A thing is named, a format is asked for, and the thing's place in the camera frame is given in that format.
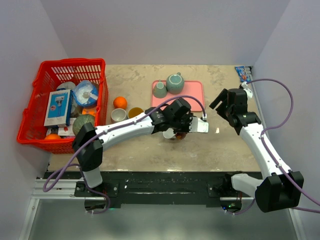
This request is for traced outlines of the white speckled mug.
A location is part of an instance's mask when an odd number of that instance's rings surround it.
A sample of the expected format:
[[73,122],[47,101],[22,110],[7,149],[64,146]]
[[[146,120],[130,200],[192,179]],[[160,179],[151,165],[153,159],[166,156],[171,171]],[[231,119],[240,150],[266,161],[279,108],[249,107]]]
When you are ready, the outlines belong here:
[[113,124],[125,121],[127,119],[127,112],[122,108],[116,108],[111,112],[110,120]]

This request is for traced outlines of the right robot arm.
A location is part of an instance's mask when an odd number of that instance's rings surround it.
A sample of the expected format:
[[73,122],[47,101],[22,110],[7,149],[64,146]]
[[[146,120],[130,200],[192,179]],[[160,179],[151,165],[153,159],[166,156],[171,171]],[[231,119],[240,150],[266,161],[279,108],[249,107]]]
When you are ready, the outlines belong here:
[[228,173],[223,192],[230,197],[242,192],[254,198],[264,213],[297,207],[301,197],[298,188],[303,186],[304,177],[281,159],[263,133],[258,115],[248,111],[251,94],[243,88],[223,89],[210,104],[247,144],[262,174],[262,179],[256,179],[243,172]]

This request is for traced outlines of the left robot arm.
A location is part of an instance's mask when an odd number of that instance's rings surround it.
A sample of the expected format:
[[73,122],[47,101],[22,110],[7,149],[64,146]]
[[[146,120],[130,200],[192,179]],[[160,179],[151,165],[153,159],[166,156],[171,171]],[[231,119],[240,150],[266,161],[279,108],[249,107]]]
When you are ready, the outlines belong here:
[[183,98],[175,99],[164,109],[151,107],[123,122],[94,127],[84,124],[76,135],[72,148],[86,180],[86,191],[99,196],[104,190],[100,171],[103,152],[126,140],[168,129],[188,133],[193,119],[191,105]]

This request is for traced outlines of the dark red mug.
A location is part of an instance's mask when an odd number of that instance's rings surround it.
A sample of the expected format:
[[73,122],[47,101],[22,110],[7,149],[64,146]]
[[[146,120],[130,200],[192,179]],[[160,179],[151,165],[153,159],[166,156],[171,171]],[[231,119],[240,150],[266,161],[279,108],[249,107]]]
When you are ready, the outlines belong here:
[[186,137],[186,133],[178,132],[174,133],[172,128],[168,128],[166,131],[162,133],[163,137],[168,140],[183,140]]

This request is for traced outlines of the blue butterfly mug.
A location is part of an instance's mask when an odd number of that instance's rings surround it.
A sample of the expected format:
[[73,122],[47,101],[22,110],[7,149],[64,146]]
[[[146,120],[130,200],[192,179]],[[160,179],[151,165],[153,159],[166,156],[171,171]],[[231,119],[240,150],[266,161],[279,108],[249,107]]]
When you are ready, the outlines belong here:
[[131,109],[128,111],[127,117],[128,117],[129,119],[131,119],[131,118],[134,118],[134,117],[140,115],[140,114],[143,113],[143,112],[144,112],[144,110],[143,110],[142,108],[140,108],[140,107],[133,107],[133,108],[131,108]]

